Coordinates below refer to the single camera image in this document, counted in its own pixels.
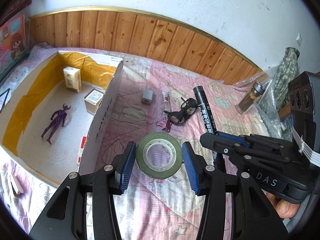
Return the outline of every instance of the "toy figurine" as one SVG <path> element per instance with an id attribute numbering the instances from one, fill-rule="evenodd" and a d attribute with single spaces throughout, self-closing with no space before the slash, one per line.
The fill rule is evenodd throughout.
<path id="1" fill-rule="evenodd" d="M 50 119 L 52 120 L 52 122 L 49 124 L 49 126 L 48 126 L 46 129 L 44 129 L 44 132 L 43 132 L 43 134 L 41 135 L 41 138 L 43 139 L 43 136 L 46 134 L 46 132 L 47 132 L 51 127 L 53 127 L 53 130 L 51 131 L 51 133 L 50 133 L 50 135 L 49 135 L 49 138 L 47 139 L 47 142 L 50 143 L 50 144 L 52 144 L 51 141 L 50 141 L 50 139 L 51 139 L 52 135 L 55 133 L 55 131 L 58 129 L 59 124 L 61 123 L 61 121 L 62 121 L 62 127 L 64 127 L 64 122 L 65 122 L 66 117 L 67 117 L 66 111 L 71 108 L 71 106 L 68 107 L 68 105 L 66 105 L 66 104 L 63 104 L 62 107 L 63 107 L 63 110 L 58 110 L 58 111 L 55 111 L 55 112 L 53 113 L 53 115 L 52 115 L 51 118 L 50 118 Z"/>

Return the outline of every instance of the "human hand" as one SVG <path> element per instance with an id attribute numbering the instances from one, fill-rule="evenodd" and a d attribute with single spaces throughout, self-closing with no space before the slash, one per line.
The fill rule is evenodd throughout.
<path id="1" fill-rule="evenodd" d="M 292 218 L 297 213 L 300 207 L 299 204 L 292 204 L 282 199 L 277 200 L 275 195 L 266 191 L 263 192 L 266 194 L 267 198 L 281 218 Z"/>

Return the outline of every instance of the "camouflage fabric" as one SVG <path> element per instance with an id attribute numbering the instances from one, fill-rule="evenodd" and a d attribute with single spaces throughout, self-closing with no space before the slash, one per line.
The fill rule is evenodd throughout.
<path id="1" fill-rule="evenodd" d="M 300 52 L 297 49 L 292 47 L 286 48 L 283 60 L 278 66 L 274 77 L 274 96 L 277 111 L 289 102 L 288 83 L 300 74 L 298 65 L 299 55 Z"/>

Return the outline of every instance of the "roll of tape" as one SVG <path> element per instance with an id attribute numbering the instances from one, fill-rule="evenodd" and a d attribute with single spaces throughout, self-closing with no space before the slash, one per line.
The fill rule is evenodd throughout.
<path id="1" fill-rule="evenodd" d="M 162 167 L 153 165 L 148 160 L 148 151 L 155 145 L 168 150 L 168 164 Z M 143 137 L 136 149 L 136 160 L 141 171 L 155 179 L 166 179 L 174 175 L 182 165 L 182 149 L 178 141 L 167 133 L 150 133 Z"/>

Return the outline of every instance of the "white charger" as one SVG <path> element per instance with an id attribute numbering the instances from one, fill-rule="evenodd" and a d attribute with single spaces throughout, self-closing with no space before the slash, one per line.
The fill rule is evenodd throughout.
<path id="1" fill-rule="evenodd" d="M 144 89 L 141 102 L 150 105 L 152 102 L 152 95 L 153 92 L 151 90 Z"/>

